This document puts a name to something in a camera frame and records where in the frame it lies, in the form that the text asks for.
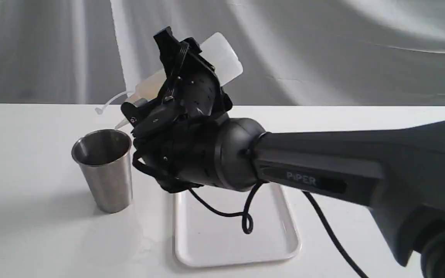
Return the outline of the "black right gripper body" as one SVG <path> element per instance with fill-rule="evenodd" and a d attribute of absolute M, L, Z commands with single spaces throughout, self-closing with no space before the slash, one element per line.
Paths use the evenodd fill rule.
<path fill-rule="evenodd" d="M 161 61 L 167 78 L 156 97 L 121 105 L 132 126 L 132 166 L 170 193 L 203 185 L 223 188 L 216 142 L 232 103 L 200 55 L 162 55 Z"/>

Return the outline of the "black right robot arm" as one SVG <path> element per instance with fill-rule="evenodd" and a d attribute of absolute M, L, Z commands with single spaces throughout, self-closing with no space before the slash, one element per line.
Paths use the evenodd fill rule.
<path fill-rule="evenodd" d="M 223 217 L 241 217 L 274 182 L 300 190 L 339 253 L 366 274 L 332 231 L 312 193 L 369 208 L 401 266 L 421 255 L 424 278 L 445 278 L 445 120 L 406 129 L 271 133 L 255 120 L 230 118 L 233 103 L 215 65 L 192 37 L 166 27 L 154 35 L 165 79 L 145 104 L 124 102 L 132 125 L 132 165 L 171 194 L 189 191 Z"/>

